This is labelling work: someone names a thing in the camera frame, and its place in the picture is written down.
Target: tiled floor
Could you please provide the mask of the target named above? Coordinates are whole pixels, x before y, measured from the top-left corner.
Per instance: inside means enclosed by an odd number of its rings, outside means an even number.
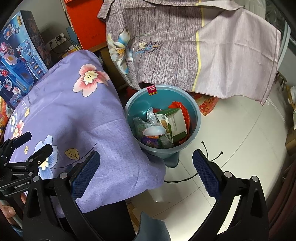
[[[165,180],[182,180],[196,173],[192,153],[204,147],[209,159],[221,151],[215,162],[222,171],[231,171],[236,177],[259,177],[267,197],[277,180],[286,157],[287,127],[284,105],[276,90],[264,106],[246,97],[235,96],[219,100],[214,110],[202,116],[195,140],[180,152],[176,168],[167,168]],[[233,201],[220,232],[229,226],[239,197]],[[158,189],[145,191],[132,198],[135,215],[141,211],[166,223],[171,240],[186,241],[199,228],[215,204],[209,197],[199,176],[177,184],[164,183]]]

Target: metal screw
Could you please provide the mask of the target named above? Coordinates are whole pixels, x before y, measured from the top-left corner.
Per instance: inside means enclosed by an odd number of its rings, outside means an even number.
[[[33,177],[33,182],[37,182],[39,180],[39,176],[34,176]]]
[[[68,176],[68,174],[66,172],[62,172],[59,176],[60,178],[64,179]]]
[[[230,172],[225,172],[224,173],[224,176],[227,177],[227,178],[231,178],[232,177],[232,174]]]
[[[256,176],[253,176],[252,179],[253,179],[254,182],[258,182],[259,181],[259,178],[256,177]]]

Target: purple fabric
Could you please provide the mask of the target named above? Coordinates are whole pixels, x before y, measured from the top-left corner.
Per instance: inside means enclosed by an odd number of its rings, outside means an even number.
[[[86,72],[93,67],[95,71]],[[53,154],[39,167],[42,179],[56,177],[68,165],[84,161],[91,150],[100,153],[98,170],[82,198],[76,200],[84,213],[157,188],[165,175],[163,160],[148,158],[140,149],[117,92],[102,71],[93,53],[70,54],[24,97],[5,131],[5,139],[32,133],[32,139],[15,150],[11,162],[25,161],[47,143],[53,146]],[[95,89],[92,93],[89,86]],[[55,207],[61,217],[61,209]]]

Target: yellow stripe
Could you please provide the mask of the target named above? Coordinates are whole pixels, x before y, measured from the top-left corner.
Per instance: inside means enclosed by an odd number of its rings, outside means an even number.
[[[204,18],[203,18],[203,7],[201,7],[200,10],[201,10],[202,27],[203,27],[205,25],[205,21],[204,21]],[[197,60],[198,60],[198,70],[197,70],[195,81],[194,81],[194,84],[193,84],[193,87],[192,87],[192,91],[194,91],[194,89],[195,89],[197,79],[198,79],[198,76],[200,74],[200,69],[201,69],[201,66],[202,66],[201,57],[200,57],[200,38],[199,38],[199,35],[198,35],[198,31],[196,32],[196,51],[197,51]]]

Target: sticker on bucket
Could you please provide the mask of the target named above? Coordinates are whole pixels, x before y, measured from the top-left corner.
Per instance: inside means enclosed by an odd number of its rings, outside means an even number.
[[[155,85],[146,87],[149,95],[157,94]]]

